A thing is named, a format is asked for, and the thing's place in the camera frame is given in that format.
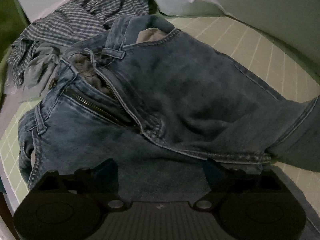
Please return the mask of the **blue denim jeans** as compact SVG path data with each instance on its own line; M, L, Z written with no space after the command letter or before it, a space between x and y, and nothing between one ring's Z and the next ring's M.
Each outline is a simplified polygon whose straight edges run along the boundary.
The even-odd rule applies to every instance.
M121 16L68 48L18 139L29 189L48 171L111 159L121 198L195 202L210 191L207 159L230 171L259 173L272 158L319 171L319 98L285 99L163 18Z

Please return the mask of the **light carrot print curtain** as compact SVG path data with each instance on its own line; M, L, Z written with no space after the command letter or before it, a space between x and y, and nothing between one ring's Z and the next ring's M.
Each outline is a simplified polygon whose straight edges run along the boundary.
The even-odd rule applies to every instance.
M70 0L18 1L33 23ZM319 0L153 1L167 16L230 16L282 40L319 64Z

